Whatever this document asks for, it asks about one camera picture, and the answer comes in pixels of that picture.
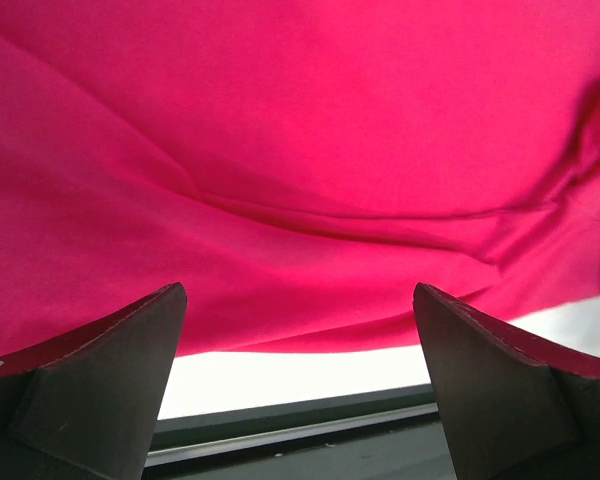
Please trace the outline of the pink t shirt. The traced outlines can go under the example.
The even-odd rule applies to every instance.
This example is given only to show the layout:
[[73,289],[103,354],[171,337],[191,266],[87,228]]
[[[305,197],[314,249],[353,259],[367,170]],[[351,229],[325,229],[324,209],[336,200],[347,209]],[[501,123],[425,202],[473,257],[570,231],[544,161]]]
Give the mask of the pink t shirt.
[[179,282],[182,354],[600,293],[600,1],[0,1],[0,355]]

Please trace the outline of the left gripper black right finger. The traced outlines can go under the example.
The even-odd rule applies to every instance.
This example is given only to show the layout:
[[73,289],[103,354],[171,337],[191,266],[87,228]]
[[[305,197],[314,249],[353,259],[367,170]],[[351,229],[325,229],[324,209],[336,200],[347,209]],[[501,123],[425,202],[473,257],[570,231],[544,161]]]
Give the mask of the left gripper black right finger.
[[600,358],[416,286],[416,326],[459,479],[600,479]]

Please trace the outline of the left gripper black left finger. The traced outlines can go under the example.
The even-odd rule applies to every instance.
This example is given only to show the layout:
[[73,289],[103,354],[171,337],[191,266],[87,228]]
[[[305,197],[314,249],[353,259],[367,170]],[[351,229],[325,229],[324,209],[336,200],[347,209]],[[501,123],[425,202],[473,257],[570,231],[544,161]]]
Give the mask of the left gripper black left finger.
[[167,285],[0,356],[0,479],[140,478],[186,307]]

